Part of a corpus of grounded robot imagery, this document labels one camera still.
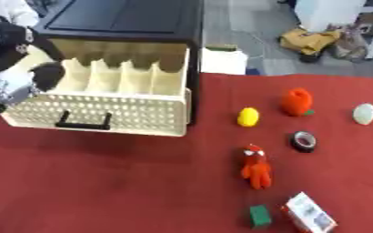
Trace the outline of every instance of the black tape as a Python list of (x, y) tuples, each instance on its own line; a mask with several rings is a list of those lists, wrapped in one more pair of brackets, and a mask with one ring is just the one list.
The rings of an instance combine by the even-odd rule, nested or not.
[(306, 131), (298, 131), (290, 138), (291, 146), (301, 153), (311, 153), (317, 146), (317, 139)]

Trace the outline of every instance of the red toy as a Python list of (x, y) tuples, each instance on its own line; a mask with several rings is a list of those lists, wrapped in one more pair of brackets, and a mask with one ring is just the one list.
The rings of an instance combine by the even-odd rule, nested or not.
[(245, 166), (241, 174), (243, 178), (250, 178), (250, 184), (254, 189), (271, 186), (271, 168), (267, 162), (262, 148), (250, 144), (245, 148)]
[(283, 95), (281, 107), (287, 114), (301, 117), (313, 114), (313, 111), (310, 110), (312, 103), (312, 95), (306, 89), (295, 88)]

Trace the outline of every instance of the drawer compartment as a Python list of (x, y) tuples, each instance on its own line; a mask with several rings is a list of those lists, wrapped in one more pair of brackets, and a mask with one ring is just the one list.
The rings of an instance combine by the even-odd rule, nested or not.
[[(54, 90), (4, 112), (11, 126), (174, 137), (186, 133), (186, 45), (53, 42), (66, 57), (66, 75)], [(39, 50), (30, 51), (18, 64), (23, 69), (50, 60)]]

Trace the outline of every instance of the green cube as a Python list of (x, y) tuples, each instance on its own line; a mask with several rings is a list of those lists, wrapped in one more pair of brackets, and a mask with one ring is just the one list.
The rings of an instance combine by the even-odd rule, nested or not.
[(266, 227), (271, 224), (271, 217), (265, 206), (255, 206), (250, 208), (250, 216), (252, 217), (255, 228)]

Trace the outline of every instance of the cardboard box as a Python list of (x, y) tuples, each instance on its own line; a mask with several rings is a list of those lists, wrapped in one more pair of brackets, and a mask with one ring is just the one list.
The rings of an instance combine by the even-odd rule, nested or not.
[(304, 192), (291, 198), (282, 209), (301, 232), (328, 233), (338, 226), (337, 222)]

